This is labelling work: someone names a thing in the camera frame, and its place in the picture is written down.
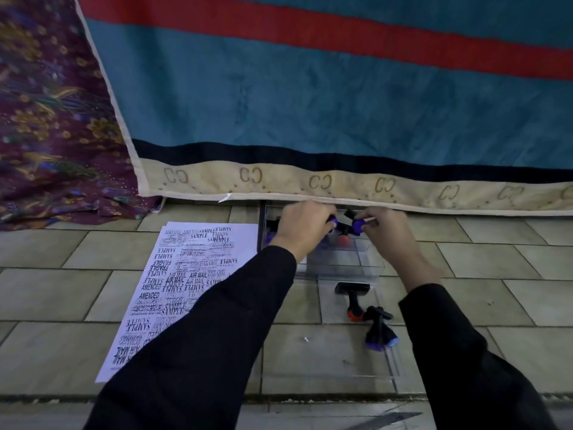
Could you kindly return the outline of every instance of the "purple floral fabric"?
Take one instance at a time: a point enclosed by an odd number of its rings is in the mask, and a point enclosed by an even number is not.
[[[137,180],[73,0],[0,0],[0,230],[141,218]]]

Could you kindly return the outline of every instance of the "blue fabric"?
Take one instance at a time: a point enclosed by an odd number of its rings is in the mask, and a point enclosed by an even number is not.
[[[573,0],[251,0],[477,38],[573,48]]]
[[[131,136],[573,169],[573,82],[88,20]]]

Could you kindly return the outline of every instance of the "black sleeve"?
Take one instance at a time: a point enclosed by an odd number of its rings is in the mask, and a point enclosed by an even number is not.
[[[295,272],[295,257],[269,246],[213,286],[111,378],[85,429],[234,429]]]
[[[438,429],[557,428],[533,385],[488,352],[445,288],[415,288],[400,309]]]

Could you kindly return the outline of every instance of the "paper sheet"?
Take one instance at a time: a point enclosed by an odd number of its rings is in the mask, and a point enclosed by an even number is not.
[[[199,297],[257,252],[255,224],[163,226],[96,382],[107,382]]]

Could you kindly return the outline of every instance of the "red stripe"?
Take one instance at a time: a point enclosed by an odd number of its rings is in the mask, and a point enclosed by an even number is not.
[[[573,50],[469,38],[243,0],[80,0],[90,19],[519,77],[573,79]]]

